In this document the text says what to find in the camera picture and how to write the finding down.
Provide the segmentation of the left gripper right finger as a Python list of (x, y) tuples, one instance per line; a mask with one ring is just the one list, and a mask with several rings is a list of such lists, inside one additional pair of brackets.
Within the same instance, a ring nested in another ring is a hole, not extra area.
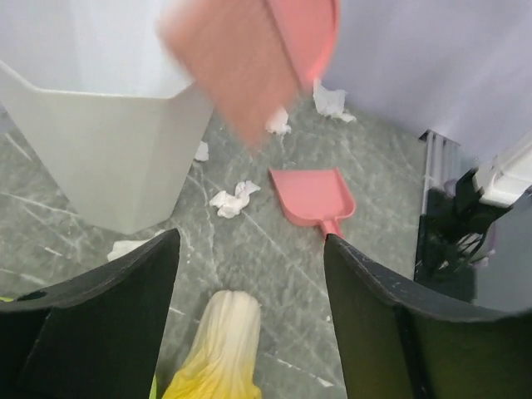
[(334, 234), (323, 262), (349, 397), (530, 397), (530, 311), (447, 297)]

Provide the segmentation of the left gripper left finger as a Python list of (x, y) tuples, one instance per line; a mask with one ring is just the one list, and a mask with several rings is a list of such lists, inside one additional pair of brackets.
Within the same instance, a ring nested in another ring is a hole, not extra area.
[(1, 304), (3, 398), (147, 398), (180, 260), (167, 230), (100, 267)]

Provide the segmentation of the pink dustpan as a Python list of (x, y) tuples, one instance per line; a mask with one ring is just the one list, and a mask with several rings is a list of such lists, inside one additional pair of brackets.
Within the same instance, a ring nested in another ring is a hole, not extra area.
[(270, 170), (285, 217), (300, 227), (318, 226), (323, 235), (342, 237), (340, 222), (356, 202), (339, 169)]

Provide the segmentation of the paper scrap edge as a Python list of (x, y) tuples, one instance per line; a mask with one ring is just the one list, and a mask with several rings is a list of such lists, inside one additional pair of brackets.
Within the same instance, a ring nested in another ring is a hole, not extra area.
[(288, 123), (288, 113), (284, 108), (280, 108), (267, 122), (265, 129), (270, 134), (285, 135), (292, 131)]

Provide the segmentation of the pink hand brush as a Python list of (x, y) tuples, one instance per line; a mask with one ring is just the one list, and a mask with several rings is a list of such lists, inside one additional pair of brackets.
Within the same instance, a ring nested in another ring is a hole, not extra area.
[(249, 147), (333, 58), (338, 1), (173, 1), (161, 13), (165, 49)]

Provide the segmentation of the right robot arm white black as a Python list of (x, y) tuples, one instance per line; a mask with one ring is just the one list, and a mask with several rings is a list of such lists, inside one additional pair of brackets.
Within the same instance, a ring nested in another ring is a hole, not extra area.
[(484, 261), (481, 251), (492, 225), (530, 189), (530, 133), (458, 180), (431, 187), (418, 253), (425, 273), (451, 274)]

